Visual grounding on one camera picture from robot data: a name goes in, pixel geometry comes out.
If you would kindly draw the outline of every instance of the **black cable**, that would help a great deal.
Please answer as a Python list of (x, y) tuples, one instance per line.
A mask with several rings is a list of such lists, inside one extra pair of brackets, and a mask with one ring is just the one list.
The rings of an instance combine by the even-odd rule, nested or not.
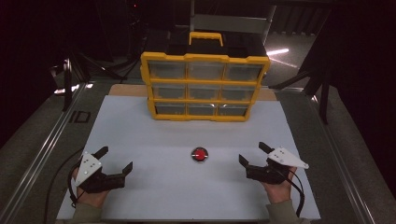
[(132, 70), (134, 70), (134, 67), (136, 66), (136, 64), (140, 62), (139, 59), (136, 59), (134, 61), (134, 64), (132, 64), (132, 67), (125, 73), (125, 75), (122, 77), (122, 80), (120, 81), (120, 84), (122, 84), (123, 80), (127, 79), (128, 75), (132, 72)]
[[(131, 60), (131, 61), (129, 62), (128, 65), (133, 65), (134, 62), (136, 62), (136, 60), (137, 60), (137, 59)], [(122, 70), (117, 71), (117, 73), (123, 73), (123, 72), (125, 72), (125, 71), (129, 71), (130, 69), (131, 69), (130, 66), (125, 66)]]
[(132, 14), (132, 13), (128, 13), (128, 15), (129, 15), (129, 17), (130, 17), (130, 19), (131, 19), (131, 22), (130, 22), (130, 24), (128, 24), (128, 29), (127, 29), (127, 30), (128, 30), (128, 31), (127, 31), (127, 35), (128, 35), (128, 51), (127, 51), (127, 58), (128, 58), (128, 61), (126, 61), (126, 62), (124, 62), (124, 63), (118, 63), (118, 64), (110, 65), (110, 66), (106, 67), (106, 69), (110, 69), (110, 70), (119, 69), (119, 68), (125, 67), (125, 66), (127, 66), (127, 65), (129, 65), (129, 64), (132, 64), (132, 63), (134, 62), (134, 60), (131, 59), (131, 55), (132, 55), (132, 42), (133, 42), (133, 34), (132, 34), (131, 29), (132, 29), (132, 30), (135, 29), (134, 26), (140, 22), (140, 19), (139, 19), (139, 18), (132, 18), (132, 17), (135, 17), (135, 15)]
[(77, 162), (76, 164), (74, 164), (72, 166), (72, 168), (69, 171), (69, 175), (67, 176), (67, 188), (69, 190), (70, 193), (70, 199), (72, 200), (72, 207), (76, 208), (76, 203), (77, 203), (77, 197), (75, 195), (75, 193), (73, 192), (73, 188), (72, 188), (72, 178), (73, 178), (73, 172), (76, 168), (79, 167), (80, 162)]
[(282, 175), (285, 178), (285, 180), (288, 181), (300, 193), (300, 202), (299, 202), (299, 205), (298, 205), (297, 210), (296, 210), (297, 217), (300, 217), (300, 214), (301, 214), (301, 211), (303, 210), (303, 206), (304, 206), (304, 202), (305, 202), (304, 188), (303, 188), (303, 184), (301, 183), (300, 178), (293, 171), (289, 170), (290, 173), (294, 174), (297, 177), (298, 181), (300, 182), (300, 186), (301, 186), (302, 189), (300, 189), (297, 185), (295, 185), (287, 176), (284, 176), (282, 174), (282, 172), (280, 172), (279, 170), (277, 170), (274, 167), (273, 167), (273, 169), (277, 173)]
[(81, 196), (83, 195), (85, 193), (85, 190), (84, 191), (82, 191), (82, 193), (80, 194), (80, 195), (78, 195), (78, 197), (77, 197), (77, 201), (78, 201), (78, 199), (79, 198), (81, 198)]
[(219, 6), (220, 6), (220, 0), (218, 1), (218, 5), (216, 6), (216, 10), (215, 10), (215, 13), (213, 15), (216, 15), (218, 13)]
[(212, 5), (210, 6), (210, 8), (207, 10), (206, 14), (209, 14), (210, 11), (212, 10), (212, 7), (218, 2), (218, 1), (213, 1)]
[(53, 182), (55, 181), (55, 177), (59, 174), (59, 171), (64, 167), (64, 165), (70, 161), (74, 156), (76, 156), (79, 152), (81, 152), (84, 149), (84, 147), (80, 148), (77, 150), (75, 153), (73, 153), (70, 157), (68, 157), (56, 170), (55, 175), (52, 177), (50, 183), (49, 183), (49, 189), (47, 190), (47, 198), (46, 198), (46, 205), (45, 205), (45, 210), (44, 210), (44, 223), (47, 223), (47, 216), (48, 216), (48, 210), (49, 210), (49, 203), (50, 203), (50, 191), (52, 189)]
[(91, 59), (90, 57), (84, 55), (82, 52), (79, 53), (79, 55), (85, 59), (85, 62), (90, 63), (91, 65), (93, 65), (94, 67), (100, 69), (101, 71), (105, 72), (108, 76), (113, 77), (115, 79), (122, 79), (121, 76), (119, 76), (118, 74), (114, 73), (113, 71), (111, 71), (110, 69), (106, 69), (104, 68), (101, 64), (97, 63), (94, 59)]

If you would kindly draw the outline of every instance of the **human hand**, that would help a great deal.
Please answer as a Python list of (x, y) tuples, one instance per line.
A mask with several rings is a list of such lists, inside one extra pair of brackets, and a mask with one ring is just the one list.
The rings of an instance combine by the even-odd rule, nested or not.
[[(76, 179), (78, 174), (78, 168), (73, 171), (73, 178)], [(105, 203), (105, 199), (110, 190), (103, 191), (100, 193), (87, 193), (83, 189), (77, 187), (77, 202), (89, 204), (93, 207), (102, 208)]]
[[(297, 167), (290, 167), (289, 180), (293, 179), (293, 176), (297, 170)], [(278, 185), (271, 185), (261, 182), (267, 191), (268, 199), (270, 203), (282, 203), (291, 199), (291, 184), (288, 181), (283, 181)]]

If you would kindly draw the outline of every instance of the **table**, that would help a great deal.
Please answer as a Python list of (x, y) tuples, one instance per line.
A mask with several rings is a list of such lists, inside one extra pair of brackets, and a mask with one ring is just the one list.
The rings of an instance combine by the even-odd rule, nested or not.
[[(238, 162), (242, 154), (251, 164), (264, 166), (263, 141), (282, 146), (298, 156), (282, 106), (258, 101), (246, 122), (167, 121), (149, 115), (144, 96), (109, 95), (101, 109), (86, 150), (103, 146), (109, 152), (100, 161), (103, 172), (118, 174), (130, 161), (134, 169), (124, 189), (113, 190), (106, 200), (103, 219), (129, 221), (252, 221), (268, 219), (268, 199), (261, 184), (246, 179)], [(191, 159), (195, 147), (205, 147), (204, 163)], [(302, 217), (320, 215), (303, 169), (305, 205)], [(297, 207), (299, 194), (292, 192)], [(68, 194), (58, 219), (74, 210)]]

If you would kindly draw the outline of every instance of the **red button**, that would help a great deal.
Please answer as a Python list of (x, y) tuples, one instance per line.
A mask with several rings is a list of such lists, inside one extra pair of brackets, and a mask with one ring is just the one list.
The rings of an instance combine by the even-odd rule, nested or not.
[(208, 153), (203, 147), (197, 147), (192, 151), (191, 156), (193, 160), (201, 162), (207, 159)]
[(205, 152), (202, 149), (196, 149), (195, 150), (195, 158), (199, 161), (203, 160), (205, 158)]

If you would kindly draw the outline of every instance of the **yellow storage organizer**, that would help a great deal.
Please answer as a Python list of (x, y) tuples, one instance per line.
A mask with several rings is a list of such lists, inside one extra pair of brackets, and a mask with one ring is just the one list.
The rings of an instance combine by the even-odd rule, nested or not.
[[(204, 42), (197, 43), (195, 51), (202, 51), (199, 44), (208, 48), (216, 39), (221, 54), (195, 53), (189, 47), (196, 38)], [(170, 120), (247, 120), (270, 65), (265, 50), (262, 55), (244, 58), (223, 54), (227, 48), (228, 52), (233, 49), (223, 43), (219, 33), (191, 32), (189, 44), (185, 54), (171, 55), (151, 48), (141, 55), (140, 69), (151, 116)]]

